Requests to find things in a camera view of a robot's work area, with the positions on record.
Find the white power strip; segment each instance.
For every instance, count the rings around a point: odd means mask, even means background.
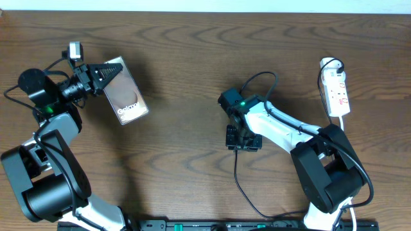
[[[323,58],[320,67],[333,58]],[[342,64],[334,60],[322,70],[321,81],[326,93],[328,114],[331,117],[342,117],[350,112],[347,88],[345,87],[345,72],[337,73]]]

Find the black cable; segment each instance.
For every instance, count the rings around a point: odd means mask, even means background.
[[[344,63],[343,63],[341,60],[337,59],[337,58],[333,58],[332,60],[326,62],[326,63],[321,67],[320,72],[319,72],[319,75],[318,75],[318,78],[317,78],[317,87],[319,88],[322,106],[324,107],[324,110],[326,111],[327,118],[328,118],[330,124],[332,124],[333,122],[332,122],[332,120],[331,120],[331,117],[330,117],[329,114],[328,114],[327,105],[326,105],[326,102],[324,101],[324,96],[322,95],[322,91],[321,91],[321,87],[320,87],[320,79],[321,79],[321,72],[322,72],[322,70],[323,70],[329,63],[331,63],[332,61],[335,61],[335,60],[337,60],[337,61],[339,61],[339,62],[341,63],[341,67],[339,67],[338,70],[337,70],[337,73],[341,73],[341,72],[344,70]]]
[[[247,86],[247,84],[249,84],[249,82],[251,82],[251,80],[253,80],[255,77],[257,77],[257,76],[259,76],[259,75],[262,75],[262,74],[273,74],[273,75],[275,75],[275,74],[272,73],[271,71],[261,71],[260,73],[257,73],[257,74],[255,74],[254,76],[251,76],[251,78],[249,78],[249,79],[244,83],[244,85],[241,87],[241,89],[240,89],[240,91],[239,91],[238,93],[241,95],[241,93],[243,92],[243,90],[244,90],[244,88]]]
[[[302,214],[302,213],[306,213],[307,210],[300,210],[300,211],[293,211],[293,212],[285,212],[283,214],[278,214],[275,216],[267,216],[262,214],[250,201],[249,197],[245,194],[245,192],[243,191],[243,189],[241,188],[240,184],[238,183],[238,179],[237,179],[237,158],[238,158],[238,151],[235,150],[234,151],[235,154],[235,161],[234,161],[234,180],[236,181],[236,185],[238,187],[238,190],[240,190],[240,192],[242,193],[242,195],[244,196],[244,198],[246,199],[246,201],[250,204],[250,206],[258,213],[258,215],[262,216],[263,218],[267,218],[267,219],[277,219],[277,218],[281,218],[283,216],[287,216],[287,215],[292,215],[292,214]]]
[[[323,138],[323,137],[321,137],[321,136],[319,136],[319,135],[317,135],[317,134],[315,134],[315,133],[312,133],[312,132],[310,132],[310,131],[307,131],[307,130],[305,130],[305,129],[302,129],[301,127],[295,126],[295,125],[292,124],[292,123],[289,123],[288,121],[282,119],[281,117],[276,116],[271,110],[268,109],[268,107],[267,107],[268,98],[270,97],[271,93],[273,92],[275,86],[276,86],[277,83],[278,83],[278,77],[277,77],[275,74],[274,74],[274,76],[275,76],[275,82],[274,82],[273,86],[271,86],[270,90],[268,90],[267,95],[265,96],[265,99],[264,99],[264,108],[265,108],[265,110],[267,111],[267,113],[268,113],[270,116],[274,117],[275,119],[279,120],[280,122],[282,122],[282,123],[284,123],[284,124],[286,124],[286,125],[294,128],[294,129],[296,129],[296,130],[298,130],[298,131],[300,131],[300,132],[302,132],[302,133],[305,133],[305,134],[307,134],[307,135],[310,135],[310,136],[318,139],[318,140],[321,141],[321,142],[326,143],[328,146],[331,146],[332,148],[335,148],[340,154],[343,154],[343,155],[345,155],[348,159],[350,159],[350,160],[354,163],[354,165],[355,165],[355,167],[357,168],[357,170],[358,170],[358,171],[361,173],[361,175],[365,178],[365,181],[366,181],[367,184],[368,184],[370,193],[369,193],[369,197],[368,197],[364,202],[356,203],[356,204],[352,204],[352,205],[344,205],[341,209],[355,208],[355,207],[361,207],[361,206],[364,206],[364,205],[368,205],[368,204],[372,201],[372,199],[374,198],[374,186],[372,186],[371,179],[370,179],[370,177],[368,176],[368,174],[367,174],[367,172],[365,171],[365,169],[364,169],[361,165],[359,165],[359,163],[357,163],[357,161],[356,161],[355,159],[353,159],[353,158],[348,154],[349,152],[346,151],[345,148],[343,148],[343,147],[341,147],[339,144],[335,144],[334,142],[332,142],[332,141],[330,141],[330,140],[327,140],[327,139],[325,139],[325,138]]]
[[[25,106],[25,107],[27,107],[27,108],[30,108],[31,110],[36,111],[36,113],[38,113],[38,115],[44,117],[43,113],[42,113],[40,110],[38,110],[37,108],[32,107],[32,106],[28,105],[27,103],[23,103],[22,101],[19,101],[19,100],[17,100],[17,99],[14,99],[14,98],[11,98],[10,96],[8,96],[7,93],[9,93],[10,91],[16,89],[17,87],[19,87],[19,86],[16,85],[16,86],[14,86],[14,87],[11,87],[11,88],[5,90],[5,92],[4,92],[5,98],[6,98],[6,99],[9,99],[9,100],[11,100],[11,101],[13,101],[13,102],[15,102],[15,103],[18,103],[18,104],[20,104],[20,105],[23,105],[23,106]]]
[[[87,219],[83,218],[81,216],[81,214],[77,214],[76,210],[77,210],[77,204],[76,204],[76,198],[75,198],[75,191],[74,191],[74,187],[73,187],[73,183],[71,182],[67,172],[65,171],[65,169],[63,168],[63,166],[61,165],[61,163],[58,161],[58,159],[56,158],[56,156],[54,156],[54,154],[49,151],[49,149],[46,146],[50,146],[50,148],[52,148],[55,151],[61,152],[60,150],[58,150],[56,147],[50,145],[50,144],[43,144],[40,142],[39,140],[39,133],[49,124],[49,121],[47,120],[35,133],[34,133],[34,141],[36,142],[36,144],[42,149],[44,150],[48,156],[52,159],[52,161],[56,164],[57,168],[62,172],[64,179],[66,180],[68,186],[69,186],[69,190],[70,190],[70,194],[71,194],[71,200],[72,200],[72,213],[73,213],[73,217],[77,218],[80,221],[83,221],[86,225],[89,225],[90,227],[93,227],[97,230],[101,230],[104,231],[104,228],[95,225],[94,223],[91,223],[90,221],[88,221]]]
[[[43,71],[48,71],[50,68],[54,67],[56,64],[58,64],[59,62],[65,60],[66,58],[60,58],[58,60],[56,60],[55,62],[53,62],[52,64],[50,64],[50,66],[48,66],[47,68],[45,68]]]

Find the white cable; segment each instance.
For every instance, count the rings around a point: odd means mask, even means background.
[[[355,219],[354,208],[349,208],[349,213],[351,213],[351,220],[353,220],[353,231],[357,231],[357,220]]]
[[[342,120],[342,116],[339,116],[338,118],[340,119],[340,128],[344,131],[344,122]]]

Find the green led light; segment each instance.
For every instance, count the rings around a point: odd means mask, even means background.
[[[53,113],[53,109],[51,109],[51,107],[46,107],[45,109],[44,109],[47,113]]]

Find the wood grain surface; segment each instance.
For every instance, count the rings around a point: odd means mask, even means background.
[[[82,42],[89,64],[121,55],[150,108],[125,126],[105,96],[80,112],[83,130],[71,149],[93,192],[108,202],[137,217],[259,219],[234,183],[228,118],[217,99],[257,72],[275,71],[271,102],[326,126],[316,78],[320,59],[336,56],[345,62],[351,103],[346,134],[375,187],[374,201],[356,209],[357,218],[375,219],[381,230],[411,229],[410,16],[3,12],[1,92],[24,70],[60,58],[70,41]],[[57,67],[69,73],[66,64]],[[262,76],[245,95],[265,94],[272,82]],[[30,102],[20,90],[11,96]],[[0,117],[1,153],[37,129],[30,111],[3,95]],[[306,208],[290,156],[263,142],[261,151],[239,155],[245,192],[265,214]],[[0,188],[0,230],[56,229],[22,215],[3,167]],[[364,187],[354,201],[368,193]]]

